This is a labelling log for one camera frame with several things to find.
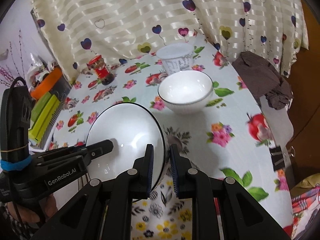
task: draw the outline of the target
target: floral tablecloth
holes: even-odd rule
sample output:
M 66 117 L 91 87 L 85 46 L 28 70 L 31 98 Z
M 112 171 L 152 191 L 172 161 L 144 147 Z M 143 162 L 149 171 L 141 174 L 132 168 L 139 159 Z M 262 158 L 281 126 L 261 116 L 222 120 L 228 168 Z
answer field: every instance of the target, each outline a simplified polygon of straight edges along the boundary
M 114 67 L 116 78 L 109 86 L 83 70 L 58 117 L 50 148 L 85 143 L 106 108 L 136 102 L 152 112 L 169 142 L 177 143 L 194 167 L 210 177 L 234 177 L 291 234 L 289 189 L 284 172 L 273 171 L 268 147 L 275 144 L 260 108 L 232 65 L 204 36 L 195 32 L 189 43 L 195 49 L 193 69 L 213 80 L 214 97 L 202 112 L 183 116 L 165 107 L 157 87 L 167 75 L 161 60 L 146 54 Z M 132 240 L 191 239 L 191 218 L 191 200 L 175 197 L 168 170 L 150 199 L 133 204 Z

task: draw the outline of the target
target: red label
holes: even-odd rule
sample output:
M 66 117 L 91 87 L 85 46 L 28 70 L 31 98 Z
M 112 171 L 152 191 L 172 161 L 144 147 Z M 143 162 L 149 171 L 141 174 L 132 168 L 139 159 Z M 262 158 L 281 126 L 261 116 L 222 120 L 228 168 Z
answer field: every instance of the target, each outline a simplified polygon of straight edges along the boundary
M 109 71 L 106 68 L 106 64 L 104 64 L 103 67 L 95 68 L 94 71 L 100 79 L 105 78 L 109 74 Z

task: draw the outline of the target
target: white bowl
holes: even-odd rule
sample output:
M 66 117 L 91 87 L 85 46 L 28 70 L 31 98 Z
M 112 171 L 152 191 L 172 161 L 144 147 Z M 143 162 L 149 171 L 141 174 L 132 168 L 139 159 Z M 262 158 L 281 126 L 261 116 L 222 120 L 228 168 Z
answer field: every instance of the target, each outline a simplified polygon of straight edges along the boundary
M 90 178 L 101 181 L 115 179 L 131 169 L 136 159 L 143 157 L 147 144 L 154 147 L 152 190 L 162 179 L 167 159 L 166 141 L 161 126 L 143 106 L 120 103 L 102 112 L 93 123 L 86 145 L 109 139 L 113 150 L 91 161 Z
M 195 70 L 180 71 L 163 80 L 158 94 L 178 114 L 191 114 L 205 107 L 212 97 L 212 79 Z

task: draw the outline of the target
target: blue rubber band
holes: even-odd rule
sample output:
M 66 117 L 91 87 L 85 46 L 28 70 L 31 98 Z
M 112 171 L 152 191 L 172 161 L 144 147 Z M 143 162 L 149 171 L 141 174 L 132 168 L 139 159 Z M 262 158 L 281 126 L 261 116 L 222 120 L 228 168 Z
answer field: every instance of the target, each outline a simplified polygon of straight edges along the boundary
M 22 171 L 25 167 L 27 167 L 32 161 L 31 155 L 29 155 L 23 161 L 17 163 L 10 163 L 4 160 L 0 160 L 0 166 L 4 171 Z

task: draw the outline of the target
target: human hand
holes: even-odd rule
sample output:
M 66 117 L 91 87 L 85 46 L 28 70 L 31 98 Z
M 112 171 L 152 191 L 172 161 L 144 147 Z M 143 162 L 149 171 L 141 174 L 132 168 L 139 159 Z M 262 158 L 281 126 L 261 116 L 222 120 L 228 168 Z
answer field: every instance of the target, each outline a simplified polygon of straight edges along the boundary
M 8 211 L 9 211 L 10 215 L 15 220 L 19 221 L 17 214 L 14 210 L 13 203 L 9 202 L 7 205 L 8 205 Z M 38 223 L 38 222 L 40 222 L 39 216 L 36 213 L 34 213 L 33 211 L 31 211 L 30 209 L 27 209 L 27 208 L 22 207 L 20 205 L 17 205 L 17 208 L 18 208 L 18 211 L 19 211 L 19 214 L 21 216 L 21 220 L 23 223 Z M 44 212 L 49 219 L 57 211 L 58 211 L 58 208 L 57 208 L 56 199 L 54 198 L 53 194 L 51 194 L 47 197 L 47 201 L 44 206 Z

